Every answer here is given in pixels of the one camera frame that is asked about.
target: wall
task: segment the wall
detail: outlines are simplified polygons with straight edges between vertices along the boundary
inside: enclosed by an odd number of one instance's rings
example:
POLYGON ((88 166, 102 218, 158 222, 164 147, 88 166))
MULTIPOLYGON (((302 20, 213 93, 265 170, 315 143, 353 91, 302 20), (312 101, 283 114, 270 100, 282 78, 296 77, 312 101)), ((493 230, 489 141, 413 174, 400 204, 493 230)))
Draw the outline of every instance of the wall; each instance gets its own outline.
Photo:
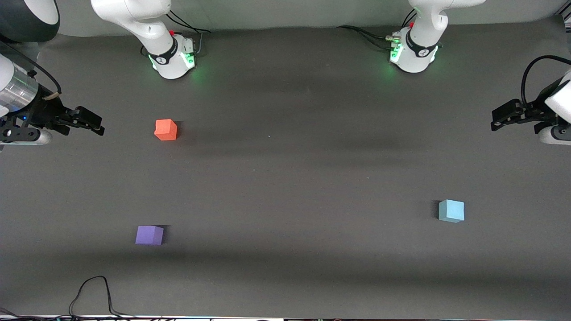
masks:
MULTIPOLYGON (((564 0, 488 0, 449 11, 451 24, 526 22, 549 17, 564 0)), ((127 32, 102 21, 89 0, 58 0, 64 35, 89 37, 127 32)), ((274 27, 396 26, 411 7, 405 0, 172 0, 172 8, 195 27, 211 30, 274 27)), ((180 27, 163 19, 175 30, 180 27)))

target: green led light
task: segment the green led light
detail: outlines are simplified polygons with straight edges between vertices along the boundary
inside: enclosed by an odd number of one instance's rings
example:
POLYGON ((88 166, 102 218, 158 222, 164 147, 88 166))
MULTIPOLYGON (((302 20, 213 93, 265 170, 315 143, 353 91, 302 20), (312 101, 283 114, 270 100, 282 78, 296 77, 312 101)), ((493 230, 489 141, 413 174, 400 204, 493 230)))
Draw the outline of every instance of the green led light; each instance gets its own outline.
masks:
POLYGON ((152 63, 152 68, 153 68, 154 70, 156 70, 155 62, 152 60, 151 55, 148 55, 148 59, 149 59, 149 60, 151 61, 151 63, 152 63))
POLYGON ((403 52, 403 44, 399 43, 399 45, 393 49, 393 53, 391 54, 391 61, 394 63, 398 62, 399 58, 400 58, 400 54, 402 52, 403 52))
POLYGON ((192 58, 192 54, 185 54, 180 53, 180 56, 183 58, 184 64, 190 69, 194 67, 194 60, 192 58))
POLYGON ((438 46, 436 46, 436 48, 434 48, 434 54, 432 54, 432 58, 430 58, 430 62, 433 62, 434 59, 436 58, 436 52, 438 51, 438 46))

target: purple cube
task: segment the purple cube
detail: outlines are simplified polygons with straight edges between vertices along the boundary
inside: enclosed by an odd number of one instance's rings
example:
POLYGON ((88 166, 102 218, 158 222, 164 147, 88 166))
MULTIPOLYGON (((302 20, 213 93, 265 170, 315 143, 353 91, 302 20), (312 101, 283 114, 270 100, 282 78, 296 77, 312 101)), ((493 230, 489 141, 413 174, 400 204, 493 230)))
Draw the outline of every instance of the purple cube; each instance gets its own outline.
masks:
POLYGON ((163 228, 158 226, 139 226, 135 244, 161 245, 163 243, 163 228))

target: light blue cube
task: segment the light blue cube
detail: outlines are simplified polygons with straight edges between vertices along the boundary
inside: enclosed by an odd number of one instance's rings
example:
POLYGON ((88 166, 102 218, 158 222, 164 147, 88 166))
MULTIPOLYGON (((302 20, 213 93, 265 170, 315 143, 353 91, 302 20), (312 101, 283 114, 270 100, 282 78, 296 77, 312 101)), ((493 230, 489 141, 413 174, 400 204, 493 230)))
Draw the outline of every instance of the light blue cube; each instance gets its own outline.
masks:
POLYGON ((438 204, 438 219, 458 223, 464 220, 464 202, 443 200, 438 204))

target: connector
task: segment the connector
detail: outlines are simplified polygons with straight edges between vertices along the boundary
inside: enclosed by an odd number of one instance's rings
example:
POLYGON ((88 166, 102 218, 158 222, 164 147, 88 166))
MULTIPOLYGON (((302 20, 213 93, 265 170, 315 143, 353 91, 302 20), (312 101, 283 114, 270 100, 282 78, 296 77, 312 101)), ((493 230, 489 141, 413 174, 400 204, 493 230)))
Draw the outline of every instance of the connector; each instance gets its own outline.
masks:
POLYGON ((399 35, 387 35, 385 36, 386 41, 400 43, 400 36, 399 35))

